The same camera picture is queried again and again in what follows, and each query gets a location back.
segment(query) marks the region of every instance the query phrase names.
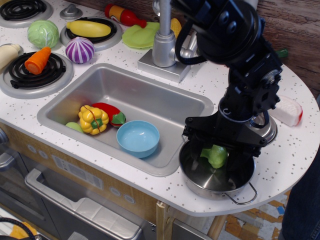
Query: orange toy carrot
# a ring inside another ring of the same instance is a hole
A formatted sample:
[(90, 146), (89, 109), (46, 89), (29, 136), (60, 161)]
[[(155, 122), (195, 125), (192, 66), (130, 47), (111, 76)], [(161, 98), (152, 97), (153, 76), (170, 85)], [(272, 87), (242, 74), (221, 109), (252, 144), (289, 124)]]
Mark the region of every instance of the orange toy carrot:
[(34, 53), (27, 61), (25, 61), (25, 68), (32, 74), (38, 75), (42, 73), (47, 65), (49, 56), (51, 54), (51, 48), (45, 46), (40, 51)]

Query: sink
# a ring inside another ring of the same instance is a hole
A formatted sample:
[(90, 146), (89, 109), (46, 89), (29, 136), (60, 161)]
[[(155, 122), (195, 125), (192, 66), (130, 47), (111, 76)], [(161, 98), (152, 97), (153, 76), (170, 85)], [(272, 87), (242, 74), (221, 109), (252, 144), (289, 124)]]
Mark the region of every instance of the sink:
[[(160, 133), (156, 151), (139, 159), (122, 151), (116, 134), (118, 128), (108, 124), (105, 131), (90, 135), (65, 124), (79, 122), (81, 106), (108, 103), (121, 110), (126, 121), (152, 123)], [(78, 79), (47, 103), (37, 114), (38, 121), (57, 132), (89, 145), (154, 176), (167, 176), (179, 166), (179, 152), (184, 143), (185, 119), (209, 116), (213, 103), (202, 95), (167, 85), (154, 79), (100, 63), (90, 67)]]

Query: blue plastic bowl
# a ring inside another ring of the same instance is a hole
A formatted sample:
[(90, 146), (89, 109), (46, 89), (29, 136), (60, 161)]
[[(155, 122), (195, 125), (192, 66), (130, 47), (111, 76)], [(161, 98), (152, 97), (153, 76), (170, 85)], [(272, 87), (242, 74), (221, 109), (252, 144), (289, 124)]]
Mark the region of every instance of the blue plastic bowl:
[(158, 129), (147, 121), (128, 121), (116, 133), (120, 148), (139, 159), (151, 155), (158, 146)]

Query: pan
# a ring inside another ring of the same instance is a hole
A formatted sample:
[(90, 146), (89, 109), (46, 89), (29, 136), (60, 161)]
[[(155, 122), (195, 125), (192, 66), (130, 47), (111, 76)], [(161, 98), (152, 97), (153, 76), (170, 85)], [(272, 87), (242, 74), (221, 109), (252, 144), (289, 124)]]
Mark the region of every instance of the pan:
[[(234, 171), (227, 171), (226, 164), (221, 168), (213, 168), (205, 157), (194, 160), (191, 155), (190, 141), (181, 148), (179, 154), (180, 166), (186, 185), (197, 195), (219, 200), (223, 196), (229, 197), (237, 205), (245, 205), (253, 202), (258, 192), (250, 183), (255, 172), (256, 164), (250, 159)], [(254, 191), (254, 197), (246, 202), (238, 202), (231, 195), (239, 192), (249, 184)]]

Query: person's leg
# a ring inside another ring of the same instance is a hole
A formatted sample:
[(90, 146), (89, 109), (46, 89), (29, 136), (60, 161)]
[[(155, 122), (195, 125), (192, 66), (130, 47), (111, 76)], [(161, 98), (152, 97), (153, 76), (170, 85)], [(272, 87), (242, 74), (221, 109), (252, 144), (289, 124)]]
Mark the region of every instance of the person's leg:
[(279, 240), (320, 240), (320, 151), (292, 188)]

